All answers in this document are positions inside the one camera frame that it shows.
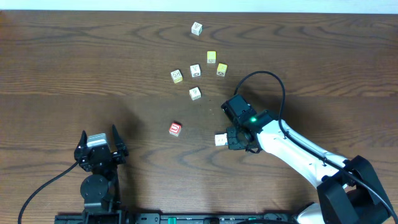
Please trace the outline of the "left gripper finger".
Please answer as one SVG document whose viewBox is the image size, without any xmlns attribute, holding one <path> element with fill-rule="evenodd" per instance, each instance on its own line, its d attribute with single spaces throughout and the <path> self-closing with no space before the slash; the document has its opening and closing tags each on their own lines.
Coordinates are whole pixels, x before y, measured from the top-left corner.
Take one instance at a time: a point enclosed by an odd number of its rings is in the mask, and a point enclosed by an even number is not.
<svg viewBox="0 0 398 224">
<path fill-rule="evenodd" d="M 112 125 L 112 132 L 113 132 L 114 144 L 115 144 L 117 150 L 122 151 L 123 153 L 127 153 L 127 147 L 126 147 L 124 141 L 121 139 L 115 125 Z"/>
<path fill-rule="evenodd" d="M 85 131 L 82 131 L 81 138 L 78 143 L 78 148 L 85 148 L 87 143 L 87 135 Z"/>
</svg>

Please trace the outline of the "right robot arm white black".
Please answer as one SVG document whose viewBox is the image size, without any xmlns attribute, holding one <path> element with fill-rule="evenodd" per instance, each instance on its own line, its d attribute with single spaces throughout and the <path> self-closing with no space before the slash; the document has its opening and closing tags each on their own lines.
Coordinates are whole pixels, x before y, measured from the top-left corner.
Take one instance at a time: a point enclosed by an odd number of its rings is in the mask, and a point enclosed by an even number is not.
<svg viewBox="0 0 398 224">
<path fill-rule="evenodd" d="M 265 151 L 302 175 L 318 194 L 300 212 L 297 223 L 383 223 L 397 215 L 371 163 L 361 157 L 347 159 L 309 141 L 270 111 L 229 107 L 232 126 L 226 131 L 231 150 L 258 154 Z"/>
</svg>

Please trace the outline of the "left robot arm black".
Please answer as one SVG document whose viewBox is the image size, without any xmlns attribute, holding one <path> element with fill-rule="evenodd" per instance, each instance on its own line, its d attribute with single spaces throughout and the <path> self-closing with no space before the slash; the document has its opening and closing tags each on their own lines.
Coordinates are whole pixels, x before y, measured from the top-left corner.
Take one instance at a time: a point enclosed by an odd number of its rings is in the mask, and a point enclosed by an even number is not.
<svg viewBox="0 0 398 224">
<path fill-rule="evenodd" d="M 116 151 L 111 151 L 105 133 L 88 136 L 84 131 L 75 149 L 74 158 L 89 175 L 81 184 L 84 199 L 83 218 L 115 216 L 120 211 L 118 165 L 129 155 L 124 141 L 112 126 Z"/>
</svg>

